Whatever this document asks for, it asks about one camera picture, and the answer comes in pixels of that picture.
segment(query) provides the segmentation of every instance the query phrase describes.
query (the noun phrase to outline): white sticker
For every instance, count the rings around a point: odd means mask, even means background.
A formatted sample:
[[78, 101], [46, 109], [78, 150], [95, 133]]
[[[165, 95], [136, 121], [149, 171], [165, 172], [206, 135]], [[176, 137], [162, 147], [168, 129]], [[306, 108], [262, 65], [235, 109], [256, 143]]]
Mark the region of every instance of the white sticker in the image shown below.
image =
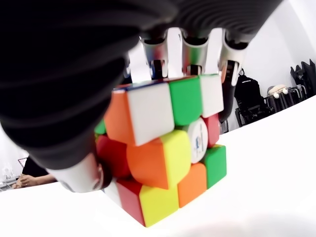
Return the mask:
[[191, 143], [191, 163], [199, 162], [205, 155], [207, 149], [208, 132], [203, 119], [192, 122], [188, 126], [184, 126], [182, 130], [188, 133]]

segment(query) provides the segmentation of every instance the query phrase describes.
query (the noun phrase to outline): person's hand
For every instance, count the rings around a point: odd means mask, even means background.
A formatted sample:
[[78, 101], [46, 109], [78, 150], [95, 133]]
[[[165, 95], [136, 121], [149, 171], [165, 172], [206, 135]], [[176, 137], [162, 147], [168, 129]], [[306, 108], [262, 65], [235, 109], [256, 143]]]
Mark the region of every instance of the person's hand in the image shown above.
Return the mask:
[[39, 185], [38, 179], [31, 175], [24, 175], [21, 178], [22, 187], [31, 187]]
[[20, 182], [17, 182], [17, 183], [12, 185], [13, 189], [20, 189], [21, 187], [22, 187], [22, 184]]

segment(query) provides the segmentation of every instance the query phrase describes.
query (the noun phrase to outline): person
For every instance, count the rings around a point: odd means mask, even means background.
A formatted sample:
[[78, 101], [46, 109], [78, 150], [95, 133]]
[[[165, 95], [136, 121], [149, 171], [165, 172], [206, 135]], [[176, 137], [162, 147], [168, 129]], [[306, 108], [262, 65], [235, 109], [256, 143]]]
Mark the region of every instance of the person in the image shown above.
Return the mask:
[[56, 179], [45, 169], [39, 167], [29, 156], [25, 162], [19, 179], [13, 184], [14, 189], [49, 184], [56, 182]]

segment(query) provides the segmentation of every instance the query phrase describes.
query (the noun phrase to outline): white table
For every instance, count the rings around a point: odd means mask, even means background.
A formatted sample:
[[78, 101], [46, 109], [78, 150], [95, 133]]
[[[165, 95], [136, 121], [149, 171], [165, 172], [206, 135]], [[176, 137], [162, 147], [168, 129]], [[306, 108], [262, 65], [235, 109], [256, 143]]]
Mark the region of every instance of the white table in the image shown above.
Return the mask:
[[245, 230], [260, 230], [256, 237], [283, 236], [262, 234], [275, 226], [290, 228], [284, 236], [316, 236], [302, 233], [311, 225], [300, 226], [316, 223], [315, 135], [316, 97], [222, 135], [227, 176], [150, 228], [101, 191], [74, 194], [59, 183], [1, 193], [0, 225], [13, 237], [155, 237], [205, 228], [204, 236], [241, 237]]

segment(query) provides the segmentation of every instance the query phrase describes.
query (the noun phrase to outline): green sticker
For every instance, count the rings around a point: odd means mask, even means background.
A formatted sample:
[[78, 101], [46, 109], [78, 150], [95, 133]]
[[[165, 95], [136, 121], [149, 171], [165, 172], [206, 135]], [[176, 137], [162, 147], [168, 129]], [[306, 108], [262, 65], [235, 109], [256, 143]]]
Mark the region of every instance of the green sticker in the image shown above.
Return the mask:
[[209, 189], [227, 174], [226, 147], [215, 146], [208, 149], [202, 162], [206, 167], [207, 188]]
[[95, 127], [94, 132], [97, 134], [105, 134], [107, 133], [104, 120], [101, 120], [99, 124]]
[[199, 77], [171, 81], [169, 87], [175, 125], [189, 125], [197, 120], [202, 114]]

